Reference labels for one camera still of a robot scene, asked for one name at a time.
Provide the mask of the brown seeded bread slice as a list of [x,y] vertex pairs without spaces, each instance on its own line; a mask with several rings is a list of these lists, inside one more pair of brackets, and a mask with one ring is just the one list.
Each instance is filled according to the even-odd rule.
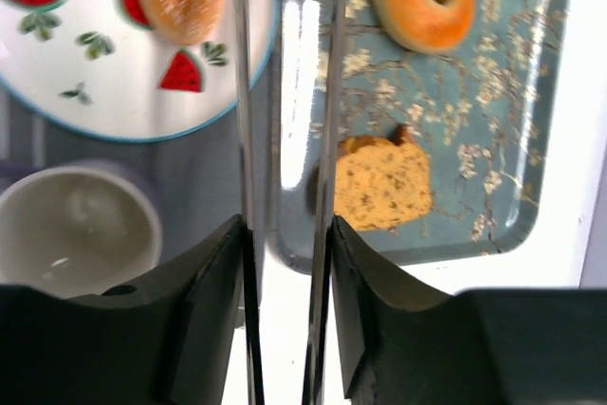
[[399,124],[390,138],[362,135],[339,142],[334,214],[354,230],[391,230],[431,209],[430,159],[407,124]]

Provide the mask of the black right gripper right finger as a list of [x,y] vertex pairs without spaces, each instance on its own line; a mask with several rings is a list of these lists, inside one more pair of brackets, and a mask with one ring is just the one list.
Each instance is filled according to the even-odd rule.
[[446,294],[331,228],[344,396],[355,404],[602,404],[602,289]]

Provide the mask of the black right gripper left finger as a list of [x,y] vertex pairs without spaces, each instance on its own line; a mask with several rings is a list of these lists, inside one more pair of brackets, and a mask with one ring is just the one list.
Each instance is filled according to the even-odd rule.
[[242,286],[244,223],[101,295],[1,289],[5,404],[218,404]]

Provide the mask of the white watermelon pattern plate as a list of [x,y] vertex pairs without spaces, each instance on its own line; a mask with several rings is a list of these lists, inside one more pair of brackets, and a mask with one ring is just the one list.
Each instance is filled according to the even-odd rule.
[[279,0],[224,0],[200,44],[153,29],[139,0],[1,0],[1,82],[30,109],[103,139],[187,134],[232,108],[238,59],[257,78]]

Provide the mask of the purple ceramic mug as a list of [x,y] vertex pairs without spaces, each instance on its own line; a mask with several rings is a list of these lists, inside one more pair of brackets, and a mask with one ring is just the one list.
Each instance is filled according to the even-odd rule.
[[1,282],[61,298],[102,294],[154,268],[163,247],[156,192],[116,162],[36,169],[1,163]]

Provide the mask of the grey cloth placemat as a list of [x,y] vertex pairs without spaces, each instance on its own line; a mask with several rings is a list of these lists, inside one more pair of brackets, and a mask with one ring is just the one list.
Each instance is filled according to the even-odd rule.
[[184,253],[242,210],[242,144],[234,113],[184,137],[117,143],[69,132],[8,97],[1,100],[1,163],[7,160],[40,169],[103,159],[123,165],[153,187],[163,228],[162,252],[154,268]]

